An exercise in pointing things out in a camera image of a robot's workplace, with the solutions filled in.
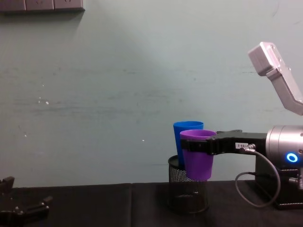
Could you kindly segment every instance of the mesh pencil holder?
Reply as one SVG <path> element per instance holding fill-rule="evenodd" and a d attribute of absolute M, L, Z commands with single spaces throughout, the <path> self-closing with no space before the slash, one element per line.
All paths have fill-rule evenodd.
<path fill-rule="evenodd" d="M 169 207 L 180 214 L 194 214 L 209 206 L 206 182 L 192 181 L 186 177 L 185 167 L 179 165 L 178 156 L 169 160 Z"/>

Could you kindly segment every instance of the wall outlet panel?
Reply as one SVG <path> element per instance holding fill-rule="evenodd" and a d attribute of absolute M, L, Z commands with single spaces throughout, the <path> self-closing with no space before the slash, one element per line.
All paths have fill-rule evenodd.
<path fill-rule="evenodd" d="M 55 9 L 84 9 L 83 0 L 53 0 Z"/>
<path fill-rule="evenodd" d="M 21 12 L 25 10 L 25 0 L 0 0 L 0 12 Z"/>
<path fill-rule="evenodd" d="M 54 10 L 53 0 L 26 0 L 27 11 Z"/>

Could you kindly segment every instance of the black tablecloth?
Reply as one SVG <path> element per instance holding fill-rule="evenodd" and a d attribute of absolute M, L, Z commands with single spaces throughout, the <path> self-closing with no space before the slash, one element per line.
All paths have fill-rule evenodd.
<path fill-rule="evenodd" d="M 241 189 L 262 201 L 244 182 Z M 303 210 L 257 209 L 236 192 L 233 181 L 208 182 L 210 207 L 195 215 L 178 215 L 167 207 L 168 183 L 18 188 L 24 203 L 53 196 L 47 220 L 29 227 L 302 227 Z"/>

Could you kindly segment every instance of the black cable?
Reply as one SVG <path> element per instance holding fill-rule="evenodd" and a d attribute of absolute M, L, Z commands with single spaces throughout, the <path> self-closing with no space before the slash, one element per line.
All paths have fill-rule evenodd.
<path fill-rule="evenodd" d="M 281 190 L 281 179 L 280 179 L 280 176 L 279 176 L 279 173 L 276 169 L 276 167 L 274 166 L 274 164 L 271 163 L 271 161 L 269 161 L 269 159 L 267 157 L 265 157 L 264 155 L 260 154 L 259 152 L 257 151 L 254 151 L 253 152 L 254 154 L 260 156 L 261 158 L 263 158 L 269 165 L 270 167 L 272 167 L 273 171 L 275 172 L 275 175 L 276 175 L 276 179 L 277 179 L 277 189 L 276 189 L 276 193 L 274 195 L 274 197 L 267 203 L 264 203 L 264 204 L 255 204 L 251 201 L 249 201 L 241 192 L 240 192 L 240 189 L 239 189 L 239 186 L 238 186 L 238 179 L 240 176 L 242 175 L 246 175 L 246 174 L 250 174 L 250 175 L 255 175 L 255 173 L 252 173 L 252 172 L 244 172 L 244 173 L 240 173 L 239 175 L 237 175 L 236 179 L 235 179 L 235 186 L 236 186 L 236 189 L 239 193 L 239 195 L 246 201 L 248 202 L 250 205 L 254 206 L 254 207 L 258 207 L 258 208 L 262 208 L 262 207 L 266 207 L 266 206 L 269 206 L 271 205 L 275 200 L 276 198 L 278 197 L 279 193 L 280 193 L 280 190 Z"/>

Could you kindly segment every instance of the black metal clamp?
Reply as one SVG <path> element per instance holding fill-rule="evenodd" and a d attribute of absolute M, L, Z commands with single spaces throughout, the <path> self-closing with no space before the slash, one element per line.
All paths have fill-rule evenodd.
<path fill-rule="evenodd" d="M 0 181 L 0 226 L 22 227 L 46 219 L 53 198 L 49 196 L 38 204 L 24 206 L 10 196 L 14 180 L 7 177 Z"/>

